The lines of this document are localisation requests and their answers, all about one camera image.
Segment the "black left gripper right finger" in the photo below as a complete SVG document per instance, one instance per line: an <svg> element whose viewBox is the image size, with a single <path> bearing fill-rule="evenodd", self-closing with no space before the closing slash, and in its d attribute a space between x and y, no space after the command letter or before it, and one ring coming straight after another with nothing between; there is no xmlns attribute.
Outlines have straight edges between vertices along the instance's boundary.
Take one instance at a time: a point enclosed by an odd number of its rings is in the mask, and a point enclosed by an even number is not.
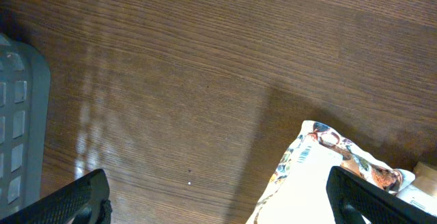
<svg viewBox="0 0 437 224"><path fill-rule="evenodd" d="M436 217L396 198L348 170L331 168L326 192L336 224L436 223Z"/></svg>

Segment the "beige grain pouch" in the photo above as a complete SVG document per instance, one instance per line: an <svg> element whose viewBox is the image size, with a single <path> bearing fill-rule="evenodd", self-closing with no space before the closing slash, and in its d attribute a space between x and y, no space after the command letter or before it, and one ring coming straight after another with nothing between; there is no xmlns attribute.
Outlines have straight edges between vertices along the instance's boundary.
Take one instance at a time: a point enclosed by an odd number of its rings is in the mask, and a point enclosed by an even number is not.
<svg viewBox="0 0 437 224"><path fill-rule="evenodd" d="M305 120L256 203L248 223L334 223L326 184L334 166L392 195L415 176L393 169L320 122Z"/></svg>

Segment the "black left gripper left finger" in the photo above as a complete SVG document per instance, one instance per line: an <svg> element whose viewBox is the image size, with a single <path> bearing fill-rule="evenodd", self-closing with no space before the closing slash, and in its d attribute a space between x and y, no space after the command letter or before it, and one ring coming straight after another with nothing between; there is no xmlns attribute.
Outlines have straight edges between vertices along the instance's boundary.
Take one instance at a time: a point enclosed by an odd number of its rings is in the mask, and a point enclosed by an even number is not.
<svg viewBox="0 0 437 224"><path fill-rule="evenodd" d="M2 224L110 224L107 176L96 169L39 201L1 219Z"/></svg>

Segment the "white tube gold cap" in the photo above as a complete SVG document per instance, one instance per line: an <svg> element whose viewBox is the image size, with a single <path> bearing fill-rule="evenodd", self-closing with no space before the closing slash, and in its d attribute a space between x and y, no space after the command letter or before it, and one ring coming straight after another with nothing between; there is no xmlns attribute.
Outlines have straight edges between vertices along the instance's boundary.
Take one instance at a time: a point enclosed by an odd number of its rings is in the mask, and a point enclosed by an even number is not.
<svg viewBox="0 0 437 224"><path fill-rule="evenodd" d="M436 166L418 162L413 169L415 180L396 197L436 216Z"/></svg>

